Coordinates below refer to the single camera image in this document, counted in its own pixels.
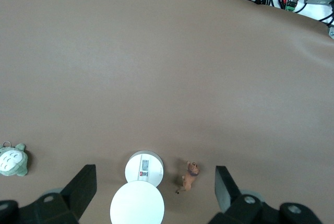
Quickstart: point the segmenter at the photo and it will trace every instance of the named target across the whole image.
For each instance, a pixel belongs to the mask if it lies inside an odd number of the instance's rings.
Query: green plush toy
[[[5,176],[15,175],[24,176],[28,173],[28,156],[24,152],[25,144],[18,144],[11,147],[10,142],[4,142],[0,147],[0,173]]]

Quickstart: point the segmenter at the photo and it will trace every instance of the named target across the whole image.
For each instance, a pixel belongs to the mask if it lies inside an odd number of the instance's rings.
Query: keyring
[[[11,147],[11,143],[10,143],[10,142],[4,142],[4,143],[2,144],[2,146],[5,147],[5,144],[6,144],[6,143],[9,143],[9,147]]]

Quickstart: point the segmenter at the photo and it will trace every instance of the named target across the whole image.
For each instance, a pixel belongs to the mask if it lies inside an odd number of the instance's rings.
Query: label on container
[[[141,169],[143,171],[148,171],[148,160],[142,160]]]
[[[148,172],[142,172],[142,171],[141,171],[141,172],[139,173],[139,176],[146,176],[146,177],[147,177],[147,176],[148,176]]]

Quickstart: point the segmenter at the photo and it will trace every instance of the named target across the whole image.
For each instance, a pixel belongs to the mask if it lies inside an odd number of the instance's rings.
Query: container lid
[[[110,205],[112,224],[160,224],[164,202],[159,190],[145,181],[126,183]]]

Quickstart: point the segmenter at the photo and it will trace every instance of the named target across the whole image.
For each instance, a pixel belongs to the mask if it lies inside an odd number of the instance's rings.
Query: toy dog
[[[187,173],[182,176],[183,179],[183,187],[176,191],[179,194],[182,191],[189,191],[192,188],[192,183],[196,180],[197,176],[199,175],[199,168],[196,163],[191,163],[187,161],[188,170]]]

